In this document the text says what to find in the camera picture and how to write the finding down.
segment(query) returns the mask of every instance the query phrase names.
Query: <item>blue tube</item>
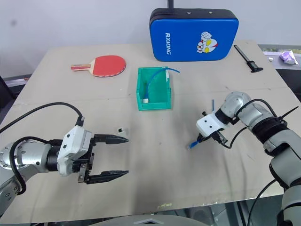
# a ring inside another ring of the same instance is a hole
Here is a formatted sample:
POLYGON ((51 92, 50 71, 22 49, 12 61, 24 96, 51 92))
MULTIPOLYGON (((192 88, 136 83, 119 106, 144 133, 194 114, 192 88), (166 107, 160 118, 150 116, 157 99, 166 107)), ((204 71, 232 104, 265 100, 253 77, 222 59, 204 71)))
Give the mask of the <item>blue tube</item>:
POLYGON ((149 98, 149 86, 150 86, 151 81, 155 78, 155 76, 156 76, 157 74, 159 74, 161 71, 165 71, 165 70, 172 70, 172 71, 175 71, 175 72, 180 73, 178 70, 173 69, 173 68, 169 68, 169 67, 166 67, 166 68, 162 68, 162 69, 157 70, 157 71, 153 74, 153 76, 150 78, 150 80, 147 82, 146 90, 145 90, 145 95, 144 95, 144 99, 148 99, 148 98, 149 98))

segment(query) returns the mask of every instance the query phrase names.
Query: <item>white wall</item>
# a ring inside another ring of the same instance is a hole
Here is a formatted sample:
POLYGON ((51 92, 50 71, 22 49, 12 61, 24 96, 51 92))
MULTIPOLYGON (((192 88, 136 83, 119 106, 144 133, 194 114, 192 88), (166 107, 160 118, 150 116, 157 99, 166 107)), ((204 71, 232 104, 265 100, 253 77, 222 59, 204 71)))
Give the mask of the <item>white wall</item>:
MULTIPOLYGON (((0 76, 32 73, 51 47, 150 42, 150 14, 165 6, 165 0, 0 0, 0 76)), ((237 39, 301 45, 299 0, 175 0, 174 6, 230 9, 239 19, 237 39)))

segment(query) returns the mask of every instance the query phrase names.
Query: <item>ping pong paddle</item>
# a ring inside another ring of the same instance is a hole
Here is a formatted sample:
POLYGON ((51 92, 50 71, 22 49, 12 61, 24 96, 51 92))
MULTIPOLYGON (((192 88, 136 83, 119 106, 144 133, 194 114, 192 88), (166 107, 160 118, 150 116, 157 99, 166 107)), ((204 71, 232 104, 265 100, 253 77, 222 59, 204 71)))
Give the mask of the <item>ping pong paddle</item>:
POLYGON ((96 77, 111 77, 122 73, 126 65, 126 61, 122 57, 107 55, 95 58, 88 65, 71 65, 71 70, 87 70, 96 77))

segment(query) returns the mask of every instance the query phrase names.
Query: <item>purple object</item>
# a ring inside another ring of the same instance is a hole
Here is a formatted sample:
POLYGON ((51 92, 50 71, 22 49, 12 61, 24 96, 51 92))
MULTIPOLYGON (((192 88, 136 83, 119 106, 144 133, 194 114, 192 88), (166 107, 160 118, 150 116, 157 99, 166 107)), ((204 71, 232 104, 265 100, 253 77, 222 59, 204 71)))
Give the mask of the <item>purple object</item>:
POLYGON ((289 65, 298 64, 291 50, 281 53, 280 58, 284 61, 285 64, 289 64, 289 65))

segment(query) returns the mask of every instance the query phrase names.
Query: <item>cartoon sticker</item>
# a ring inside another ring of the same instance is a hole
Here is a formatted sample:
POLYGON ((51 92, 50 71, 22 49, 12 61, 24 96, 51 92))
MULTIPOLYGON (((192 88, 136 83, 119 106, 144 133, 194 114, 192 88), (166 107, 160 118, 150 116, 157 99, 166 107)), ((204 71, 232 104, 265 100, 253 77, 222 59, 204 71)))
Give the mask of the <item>cartoon sticker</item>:
POLYGON ((212 35, 209 32, 201 33, 201 41, 197 46, 198 53, 210 53, 218 46, 217 41, 211 37, 212 35))

